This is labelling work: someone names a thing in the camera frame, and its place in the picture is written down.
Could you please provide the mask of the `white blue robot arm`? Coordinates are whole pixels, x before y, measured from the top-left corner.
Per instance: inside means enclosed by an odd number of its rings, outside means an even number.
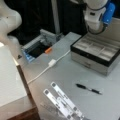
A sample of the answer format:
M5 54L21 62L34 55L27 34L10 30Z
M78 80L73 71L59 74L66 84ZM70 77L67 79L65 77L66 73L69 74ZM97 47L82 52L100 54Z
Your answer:
M102 33L115 11L111 0L0 0L0 42L12 51L18 51L21 34L34 36L41 28L59 33L60 1L77 8L67 12L78 16L73 23L80 22L80 34Z

